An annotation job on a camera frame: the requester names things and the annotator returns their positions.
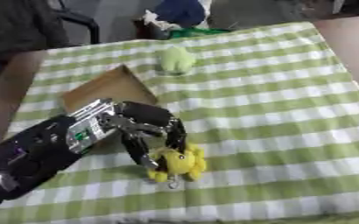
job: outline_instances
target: blue cloth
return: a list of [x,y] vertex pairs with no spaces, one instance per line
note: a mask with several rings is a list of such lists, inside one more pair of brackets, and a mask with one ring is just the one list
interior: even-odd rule
[[158,15],[158,21],[185,28],[198,25],[206,16],[198,0],[165,0],[153,12]]

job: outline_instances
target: white object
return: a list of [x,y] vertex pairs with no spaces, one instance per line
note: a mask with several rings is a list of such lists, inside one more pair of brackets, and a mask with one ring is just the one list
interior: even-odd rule
[[341,12],[341,8],[343,8],[344,2],[346,2],[346,0],[334,0],[334,9],[332,10],[332,13],[337,14]]

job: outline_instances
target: table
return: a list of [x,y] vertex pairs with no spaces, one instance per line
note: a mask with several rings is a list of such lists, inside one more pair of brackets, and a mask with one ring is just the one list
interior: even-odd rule
[[[359,17],[323,20],[314,24],[359,83]],[[1,75],[0,142],[45,56],[45,52],[22,53]]]
[[[159,51],[172,45],[197,57],[187,75],[159,70]],[[310,23],[50,51],[8,134],[58,114],[58,95],[121,64],[182,119],[208,171],[175,191],[151,185],[113,141],[5,201],[0,222],[253,221],[359,211],[359,86]]]

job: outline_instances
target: black chair leg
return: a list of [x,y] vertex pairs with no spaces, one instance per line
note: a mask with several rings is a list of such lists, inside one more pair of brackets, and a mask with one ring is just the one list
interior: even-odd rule
[[100,43],[100,29],[99,25],[91,17],[86,17],[82,14],[75,13],[69,10],[54,10],[57,15],[70,23],[87,26],[91,38],[91,44]]

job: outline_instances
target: cardboard box lid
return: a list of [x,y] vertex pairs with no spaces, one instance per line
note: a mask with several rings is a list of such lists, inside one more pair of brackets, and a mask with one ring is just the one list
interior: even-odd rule
[[150,90],[124,65],[64,93],[61,100],[66,112],[72,113],[96,99],[108,97],[115,102],[133,101],[150,105],[158,102]]

